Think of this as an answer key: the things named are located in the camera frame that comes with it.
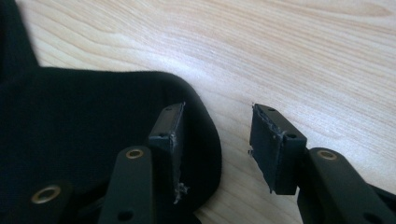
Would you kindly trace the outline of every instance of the metal grommet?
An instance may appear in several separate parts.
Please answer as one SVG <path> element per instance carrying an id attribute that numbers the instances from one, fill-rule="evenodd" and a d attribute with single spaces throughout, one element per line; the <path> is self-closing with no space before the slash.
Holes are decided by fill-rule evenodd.
<path id="1" fill-rule="evenodd" d="M 32 197 L 32 203 L 41 204 L 47 203 L 61 193 L 61 188 L 57 185 L 49 185 L 38 192 L 36 192 Z"/>
<path id="2" fill-rule="evenodd" d="M 337 155 L 335 155 L 334 153 L 328 151 L 328 150 L 319 150 L 318 151 L 318 155 L 325 159 L 325 160 L 329 160 L 329 161 L 334 161 L 337 159 Z"/>
<path id="3" fill-rule="evenodd" d="M 134 149 L 131 149 L 126 152 L 126 158 L 131 159 L 131 160 L 137 159 L 142 156 L 143 156 L 143 151 L 138 148 L 134 148 Z"/>

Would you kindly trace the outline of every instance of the wooden table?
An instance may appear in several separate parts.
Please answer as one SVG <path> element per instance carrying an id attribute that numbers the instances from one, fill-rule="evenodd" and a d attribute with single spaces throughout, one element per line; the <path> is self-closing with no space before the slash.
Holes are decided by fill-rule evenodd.
<path id="1" fill-rule="evenodd" d="M 396 193 L 396 2 L 18 0 L 43 66 L 161 70 L 187 80 L 222 143 L 223 175 L 203 223 L 301 223 L 248 155 L 251 106 Z"/>

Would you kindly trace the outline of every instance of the black foam padding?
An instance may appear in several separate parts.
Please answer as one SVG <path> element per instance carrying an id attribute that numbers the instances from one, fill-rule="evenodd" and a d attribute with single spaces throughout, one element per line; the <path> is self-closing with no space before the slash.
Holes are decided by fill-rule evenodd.
<path id="1" fill-rule="evenodd" d="M 296 166 L 305 152 L 305 136 L 275 109 L 254 105 L 250 145 L 270 190 L 294 195 Z"/>
<path id="2" fill-rule="evenodd" d="M 19 196 L 54 179 L 84 194 L 108 182 L 119 151 L 144 145 L 163 108 L 185 102 L 180 181 L 189 193 L 156 194 L 158 223 L 197 223 L 217 189 L 219 135 L 194 89 L 162 72 L 42 68 L 14 1 L 0 2 L 0 222 Z"/>

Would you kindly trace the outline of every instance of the wood grain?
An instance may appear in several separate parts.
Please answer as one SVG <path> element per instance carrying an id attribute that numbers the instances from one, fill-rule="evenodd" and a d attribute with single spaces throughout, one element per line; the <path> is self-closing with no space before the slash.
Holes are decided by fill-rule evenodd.
<path id="1" fill-rule="evenodd" d="M 161 70 L 197 90 L 223 150 L 203 223 L 302 223 L 247 154 L 252 103 L 396 193 L 395 1 L 17 2 L 43 66 Z"/>

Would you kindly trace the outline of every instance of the black fabric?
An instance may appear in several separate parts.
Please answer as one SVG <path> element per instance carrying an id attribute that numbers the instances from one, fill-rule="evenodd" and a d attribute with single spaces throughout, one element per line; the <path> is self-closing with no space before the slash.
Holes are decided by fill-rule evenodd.
<path id="1" fill-rule="evenodd" d="M 157 194 L 158 223 L 200 223 L 192 214 L 216 190 L 219 135 L 193 88 L 161 72 L 98 72 L 37 65 L 18 9 L 0 2 L 0 218 L 39 183 L 69 180 L 76 194 L 106 183 L 119 151 L 143 145 L 161 110 L 185 105 L 181 182 Z"/>

